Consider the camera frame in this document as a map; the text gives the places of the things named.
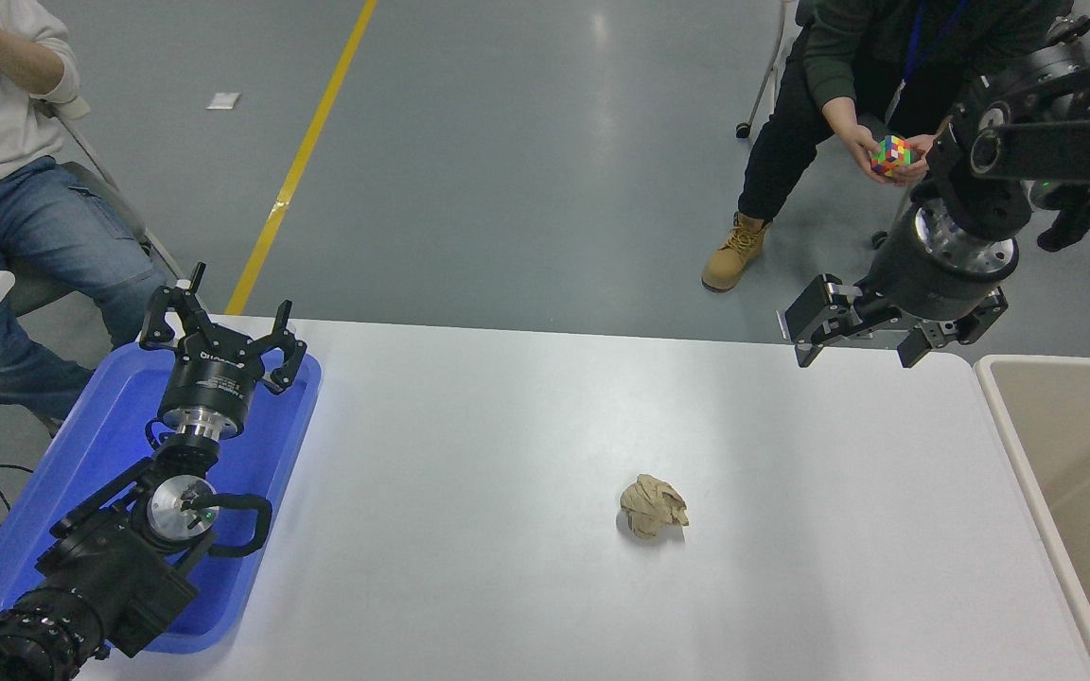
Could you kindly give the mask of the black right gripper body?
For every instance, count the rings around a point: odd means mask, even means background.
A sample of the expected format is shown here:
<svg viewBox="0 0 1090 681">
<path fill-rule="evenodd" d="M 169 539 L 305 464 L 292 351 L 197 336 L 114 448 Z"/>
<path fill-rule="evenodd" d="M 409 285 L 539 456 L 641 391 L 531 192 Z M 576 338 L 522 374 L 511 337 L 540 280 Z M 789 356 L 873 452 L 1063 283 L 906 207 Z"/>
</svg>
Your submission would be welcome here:
<svg viewBox="0 0 1090 681">
<path fill-rule="evenodd" d="M 970 236 L 941 212 L 904 212 L 862 288 L 930 323 L 954 323 L 1005 280 L 1005 241 Z"/>
</svg>

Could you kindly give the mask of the person's right hand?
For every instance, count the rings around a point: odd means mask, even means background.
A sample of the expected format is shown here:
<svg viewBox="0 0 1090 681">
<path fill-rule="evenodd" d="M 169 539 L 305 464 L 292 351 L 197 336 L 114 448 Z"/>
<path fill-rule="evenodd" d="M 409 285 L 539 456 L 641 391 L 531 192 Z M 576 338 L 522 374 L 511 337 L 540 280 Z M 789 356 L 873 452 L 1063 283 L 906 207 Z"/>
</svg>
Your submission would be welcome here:
<svg viewBox="0 0 1090 681">
<path fill-rule="evenodd" d="M 873 156 L 881 147 L 879 147 L 877 141 L 872 137 L 872 132 L 869 129 L 857 124 L 857 122 L 848 122 L 848 124 L 843 125 L 836 124 L 832 130 L 834 130 L 835 137 L 852 156 L 853 163 L 860 168 L 867 180 L 881 184 L 897 184 L 896 178 L 874 171 Z"/>
</svg>

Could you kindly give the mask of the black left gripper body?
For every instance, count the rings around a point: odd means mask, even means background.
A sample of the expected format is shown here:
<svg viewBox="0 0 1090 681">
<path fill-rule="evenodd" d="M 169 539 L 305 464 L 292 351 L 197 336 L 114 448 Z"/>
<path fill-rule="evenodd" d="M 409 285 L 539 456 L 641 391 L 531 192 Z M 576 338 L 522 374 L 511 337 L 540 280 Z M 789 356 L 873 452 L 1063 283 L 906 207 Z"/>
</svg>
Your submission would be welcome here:
<svg viewBox="0 0 1090 681">
<path fill-rule="evenodd" d="M 237 350 L 221 352 L 195 338 L 179 341 L 159 415 L 164 422 L 174 423 L 183 410 L 205 409 L 231 423 L 243 423 L 262 375 L 259 358 L 240 357 Z"/>
</svg>

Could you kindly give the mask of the person's left hand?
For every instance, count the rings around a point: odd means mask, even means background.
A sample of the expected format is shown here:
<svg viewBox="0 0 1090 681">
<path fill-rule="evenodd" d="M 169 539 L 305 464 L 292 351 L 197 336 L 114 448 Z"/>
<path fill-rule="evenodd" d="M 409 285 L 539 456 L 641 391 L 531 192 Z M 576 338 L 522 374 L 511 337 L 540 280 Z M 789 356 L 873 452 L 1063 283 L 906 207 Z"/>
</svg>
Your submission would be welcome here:
<svg viewBox="0 0 1090 681">
<path fill-rule="evenodd" d="M 897 185 L 911 186 L 927 177 L 929 165 L 927 165 L 927 154 L 933 149 L 935 135 L 920 134 L 905 138 L 905 145 L 911 150 L 911 161 L 908 165 L 896 167 L 892 172 L 892 180 Z"/>
</svg>

